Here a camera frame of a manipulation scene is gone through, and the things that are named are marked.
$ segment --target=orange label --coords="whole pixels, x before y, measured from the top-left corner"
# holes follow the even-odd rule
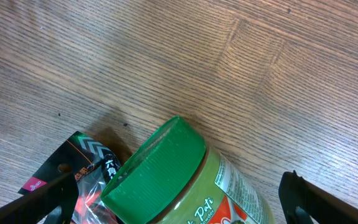
[[[219,208],[208,224],[256,224],[240,207],[230,198],[224,196]]]

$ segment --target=chevron pattern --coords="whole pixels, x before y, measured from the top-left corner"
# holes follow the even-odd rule
[[[104,158],[106,154],[111,154],[110,149],[90,137],[78,137],[78,140],[84,150],[99,154],[100,158]]]

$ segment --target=black object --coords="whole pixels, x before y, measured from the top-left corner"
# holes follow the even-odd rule
[[[71,135],[53,154],[38,168],[38,170],[29,179],[29,182],[19,190],[19,193],[28,194],[33,189],[29,186],[32,180],[41,180],[49,183],[60,177],[62,169],[70,167],[74,173],[76,181],[94,170],[94,166],[104,155],[112,152],[100,142],[88,137],[87,135],[76,131]]]
[[[285,172],[278,189],[288,224],[358,223],[358,209],[298,177]]]
[[[74,175],[65,173],[0,208],[0,223],[37,223],[53,210],[48,216],[50,223],[69,224],[77,198]]]

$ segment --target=plastic bag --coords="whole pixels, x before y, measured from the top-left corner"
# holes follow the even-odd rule
[[[100,195],[111,178],[120,168],[114,155],[107,155],[98,168],[78,182],[78,200],[73,213],[77,224],[122,224],[113,212],[104,206]]]

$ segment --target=jar label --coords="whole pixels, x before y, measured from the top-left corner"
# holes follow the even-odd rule
[[[208,224],[256,224],[236,203],[224,196],[215,215]]]
[[[241,174],[241,172],[238,171],[223,155],[221,155],[215,184],[228,196],[228,203],[232,200],[234,202],[234,208],[237,206],[240,208],[238,210],[245,212],[247,219],[241,219],[241,216],[238,216],[236,217],[240,221],[238,223],[269,223],[269,215],[265,212],[268,210],[266,201],[259,195],[253,186],[250,185],[246,177],[244,177],[244,175]]]

